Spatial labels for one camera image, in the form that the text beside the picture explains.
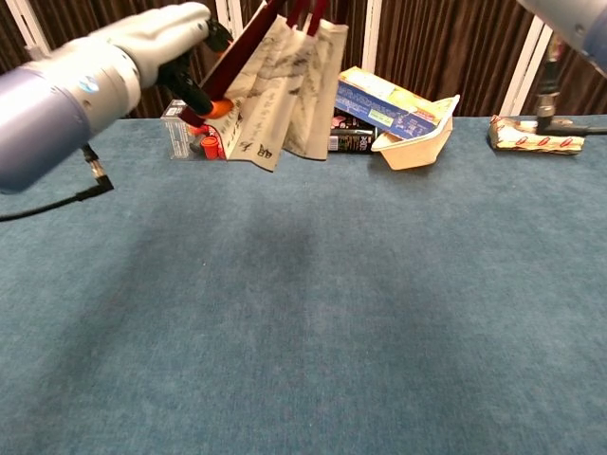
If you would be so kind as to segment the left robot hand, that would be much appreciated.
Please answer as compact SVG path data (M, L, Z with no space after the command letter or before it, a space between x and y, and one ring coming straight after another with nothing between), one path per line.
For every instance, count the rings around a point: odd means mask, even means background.
M200 117L216 109L216 102L190 76L190 54L202 43L221 54L233 37L204 4L149 9L116 22L103 35L135 64L140 88L163 85Z

